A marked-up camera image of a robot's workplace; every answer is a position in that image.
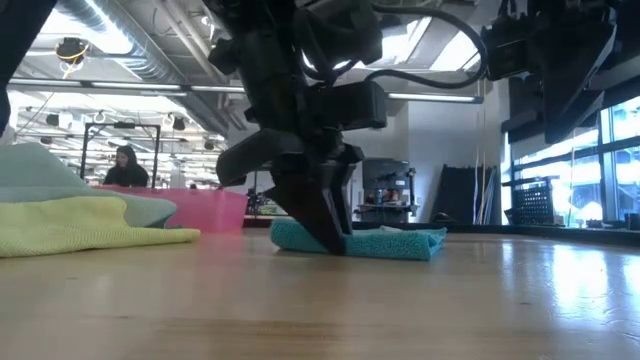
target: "ceiling duct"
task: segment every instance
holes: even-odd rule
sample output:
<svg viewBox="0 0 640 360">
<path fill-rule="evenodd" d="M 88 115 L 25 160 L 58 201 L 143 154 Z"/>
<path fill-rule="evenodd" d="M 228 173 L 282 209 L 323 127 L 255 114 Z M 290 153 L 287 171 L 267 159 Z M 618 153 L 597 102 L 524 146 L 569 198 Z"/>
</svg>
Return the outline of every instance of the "ceiling duct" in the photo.
<svg viewBox="0 0 640 360">
<path fill-rule="evenodd" d="M 59 0 L 56 10 L 83 25 L 92 42 L 105 52 L 121 51 L 128 55 L 116 60 L 140 80 L 160 84 L 184 84 L 186 79 L 144 29 L 113 0 Z M 189 93 L 173 101 L 184 106 L 206 131 L 226 137 L 228 122 L 199 95 Z"/>
</svg>

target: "black frame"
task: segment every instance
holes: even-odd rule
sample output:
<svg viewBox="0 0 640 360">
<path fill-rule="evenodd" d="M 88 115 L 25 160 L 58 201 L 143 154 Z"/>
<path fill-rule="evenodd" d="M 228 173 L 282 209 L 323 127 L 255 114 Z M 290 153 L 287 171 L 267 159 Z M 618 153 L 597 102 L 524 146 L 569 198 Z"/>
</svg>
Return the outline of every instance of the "black frame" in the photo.
<svg viewBox="0 0 640 360">
<path fill-rule="evenodd" d="M 80 178 L 84 180 L 84 171 L 87 165 L 87 148 L 89 146 L 89 141 L 93 139 L 94 136 L 98 135 L 90 135 L 89 129 L 92 127 L 101 127 L 104 129 L 105 127 L 113 127 L 114 129 L 135 129 L 139 128 L 153 128 L 156 129 L 156 138 L 155 138 L 155 153 L 153 156 L 153 177 L 151 180 L 151 188 L 156 188 L 156 176 L 158 175 L 158 152 L 160 151 L 160 125 L 143 125 L 143 124 L 134 124 L 134 123 L 124 123 L 124 122 L 116 122 L 109 124 L 101 124 L 101 123 L 86 123 L 84 124 L 84 140 L 82 143 L 82 161 L 80 163 Z"/>
<path fill-rule="evenodd" d="M 612 109 L 603 110 L 598 116 L 598 144 L 585 149 L 575 151 L 574 160 L 598 156 L 600 162 L 600 197 L 602 202 L 602 218 L 608 221 L 619 220 L 618 217 L 618 198 L 616 194 L 616 165 L 615 152 L 630 147 L 640 147 L 640 136 L 634 136 L 624 140 L 615 141 L 613 137 L 613 116 Z M 511 181 L 519 177 L 520 172 L 538 166 L 549 165 L 556 162 L 571 161 L 571 152 L 548 157 L 542 160 L 530 162 L 527 164 L 516 165 L 515 159 L 511 158 Z"/>
</svg>

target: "black cable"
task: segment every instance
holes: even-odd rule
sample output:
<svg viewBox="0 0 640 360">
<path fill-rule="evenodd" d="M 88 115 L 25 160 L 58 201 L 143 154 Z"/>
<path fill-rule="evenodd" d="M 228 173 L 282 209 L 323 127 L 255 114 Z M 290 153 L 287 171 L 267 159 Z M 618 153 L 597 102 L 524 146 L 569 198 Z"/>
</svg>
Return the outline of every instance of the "black cable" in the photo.
<svg viewBox="0 0 640 360">
<path fill-rule="evenodd" d="M 451 15 L 442 10 L 437 10 L 432 8 L 389 7 L 389 6 L 382 6 L 377 4 L 371 4 L 371 6 L 373 7 L 373 10 L 380 13 L 429 16 L 435 19 L 440 19 L 442 21 L 445 21 L 455 26 L 456 28 L 458 28 L 458 30 L 460 30 L 462 33 L 467 35 L 471 40 L 471 42 L 473 43 L 473 45 L 475 45 L 476 48 L 478 49 L 478 53 L 480 54 L 480 68 L 469 79 L 460 81 L 457 83 L 447 83 L 447 82 L 425 79 L 423 77 L 420 77 L 414 74 L 408 74 L 402 71 L 392 70 L 392 69 L 374 71 L 365 78 L 365 81 L 370 81 L 382 76 L 391 76 L 391 77 L 405 79 L 421 85 L 439 88 L 439 89 L 460 89 L 460 88 L 464 88 L 474 84 L 478 80 L 482 79 L 482 77 L 486 73 L 489 63 L 488 63 L 487 48 L 484 46 L 484 42 L 482 41 L 482 38 L 475 30 L 473 30 L 471 26 L 469 26 L 469 24 L 458 19 L 454 15 Z"/>
</svg>

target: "person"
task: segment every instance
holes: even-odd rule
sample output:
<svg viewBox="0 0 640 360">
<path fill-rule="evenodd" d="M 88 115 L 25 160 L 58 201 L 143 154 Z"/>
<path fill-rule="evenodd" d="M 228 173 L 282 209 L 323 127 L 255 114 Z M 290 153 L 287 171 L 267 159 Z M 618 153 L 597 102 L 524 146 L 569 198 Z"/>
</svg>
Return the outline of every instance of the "person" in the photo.
<svg viewBox="0 0 640 360">
<path fill-rule="evenodd" d="M 136 152 L 129 145 L 116 150 L 116 166 L 109 169 L 103 185 L 146 187 L 149 174 L 138 164 Z"/>
</svg>

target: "ceiling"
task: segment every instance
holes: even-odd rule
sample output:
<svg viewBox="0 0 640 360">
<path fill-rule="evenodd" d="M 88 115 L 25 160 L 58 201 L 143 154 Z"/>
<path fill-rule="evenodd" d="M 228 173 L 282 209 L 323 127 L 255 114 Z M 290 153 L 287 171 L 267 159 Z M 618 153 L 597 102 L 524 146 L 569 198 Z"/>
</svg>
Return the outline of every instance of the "ceiling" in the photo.
<svg viewBox="0 0 640 360">
<path fill-rule="evenodd" d="M 216 39 L 221 36 L 223 30 L 215 27 L 210 17 L 207 16 L 201 0 L 172 0 L 175 6 L 181 9 L 189 24 L 180 24 L 176 29 L 172 21 L 161 11 L 158 4 L 168 3 L 171 0 L 59 0 L 60 3 L 78 3 L 86 1 L 96 6 L 117 7 L 128 17 L 126 21 L 114 22 L 117 26 L 129 25 L 140 30 L 143 38 L 142 47 L 145 49 L 157 49 L 161 61 L 166 64 L 172 73 L 176 74 L 179 82 L 191 85 L 220 85 L 232 83 L 233 80 L 220 77 L 217 70 L 206 63 L 199 61 L 198 57 L 205 54 L 199 49 L 203 43 L 207 47 L 215 46 Z M 387 5 L 424 5 L 438 6 L 442 10 L 453 13 L 462 20 L 469 21 L 477 29 L 481 25 L 488 24 L 497 13 L 499 0 L 485 0 L 481 6 L 474 6 L 473 1 L 449 0 L 429 1 L 423 0 L 386 0 Z M 127 68 L 127 56 L 123 53 L 128 50 L 121 46 L 120 37 L 87 31 L 79 21 L 74 21 L 60 11 L 54 11 L 49 21 L 44 26 L 40 36 L 34 42 L 27 57 L 25 57 L 16 76 L 37 78 L 62 78 L 65 74 L 70 80 L 99 80 L 99 81 L 141 81 L 139 73 Z M 456 36 L 458 31 L 439 20 L 404 17 L 405 25 L 396 31 L 394 36 L 387 36 L 384 40 L 384 57 L 372 64 L 369 68 L 393 67 L 406 71 L 448 78 L 461 76 L 460 73 L 436 73 L 433 71 L 455 71 L 469 68 L 474 64 L 470 61 L 475 55 L 473 46 L 468 44 L 464 37 Z M 182 33 L 189 39 L 186 44 L 179 36 Z M 87 40 L 90 45 L 84 61 L 79 66 L 61 64 L 56 57 L 54 49 L 64 37 L 78 37 Z M 347 74 L 343 82 L 359 81 L 371 70 L 363 68 L 354 69 Z M 440 90 L 411 87 L 405 81 L 387 79 L 382 82 L 388 91 L 421 91 L 442 92 Z M 459 90 L 457 93 L 477 93 L 475 86 Z M 213 167 L 220 150 L 225 148 L 220 135 L 226 137 L 231 130 L 243 131 L 246 125 L 240 120 L 242 112 L 248 103 L 242 95 L 201 95 L 199 99 L 189 99 L 204 104 L 200 109 L 193 110 L 186 99 L 165 96 L 123 96 L 123 95 L 97 95 L 97 94 L 64 94 L 49 93 L 46 91 L 29 91 L 11 94 L 12 106 L 19 108 L 17 117 L 17 129 L 20 130 L 18 141 L 38 141 L 44 135 L 55 135 L 53 144 L 49 147 L 59 156 L 66 156 L 70 163 L 75 164 L 78 150 L 82 141 L 77 139 L 84 131 L 84 123 L 95 121 L 96 117 L 106 123 L 114 121 L 128 121 L 137 124 L 160 125 L 162 137 L 160 146 L 161 176 L 166 178 L 171 170 L 176 167 L 186 169 L 183 171 L 190 180 L 217 180 Z M 52 127 L 46 124 L 48 114 L 64 114 L 61 118 L 68 122 L 66 127 Z M 172 121 L 175 118 L 184 118 L 186 128 L 184 131 L 174 131 Z M 215 119 L 216 129 L 211 131 L 208 127 Z M 149 153 L 153 149 L 153 142 L 149 134 L 142 128 L 129 130 L 110 129 L 107 134 L 114 138 L 136 138 L 138 140 L 122 140 L 129 142 L 140 153 Z M 76 135 L 72 138 L 61 135 Z M 216 141 L 214 151 L 206 151 L 203 148 L 205 138 Z M 96 169 L 96 174 L 104 172 L 111 166 L 109 155 L 114 152 L 113 142 L 102 137 L 96 137 L 89 146 L 93 151 L 89 156 L 88 164 Z"/>
</svg>

